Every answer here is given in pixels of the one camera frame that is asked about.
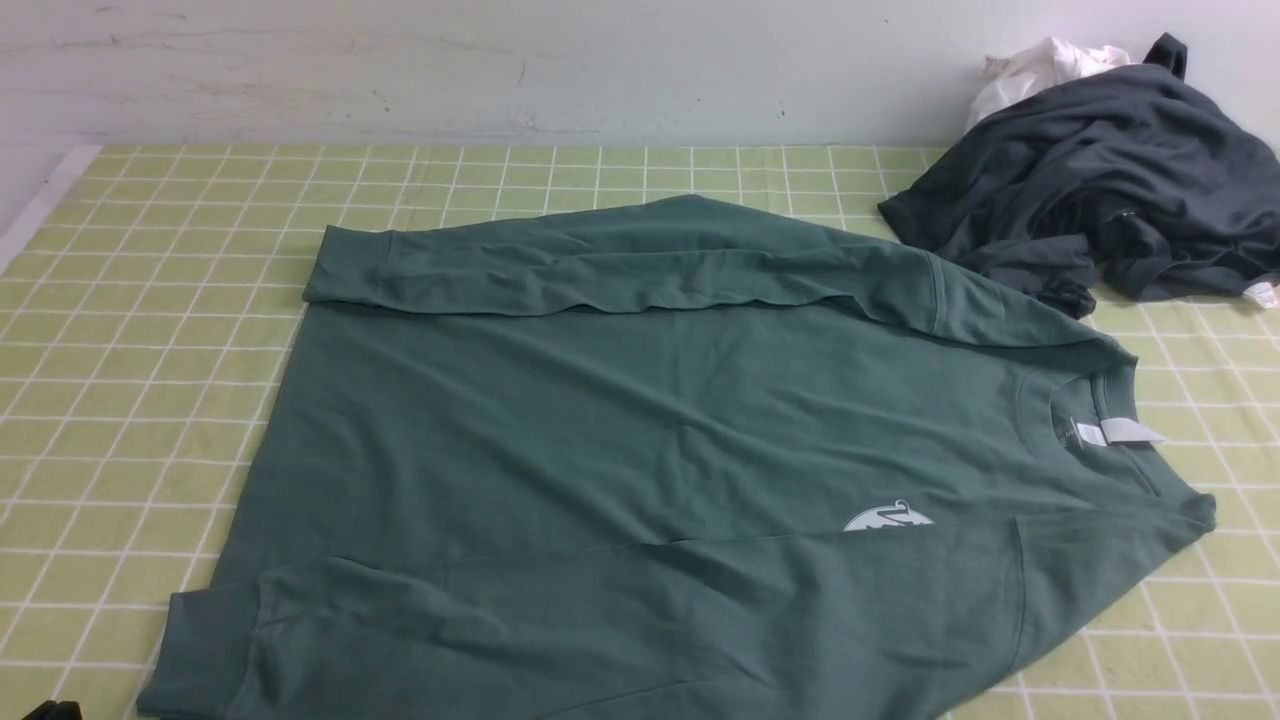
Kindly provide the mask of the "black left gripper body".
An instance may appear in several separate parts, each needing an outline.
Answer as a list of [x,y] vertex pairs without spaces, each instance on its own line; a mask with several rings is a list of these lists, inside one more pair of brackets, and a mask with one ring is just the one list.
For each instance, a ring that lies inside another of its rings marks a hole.
[[23,720],[82,720],[81,705],[76,701],[45,701],[32,708]]

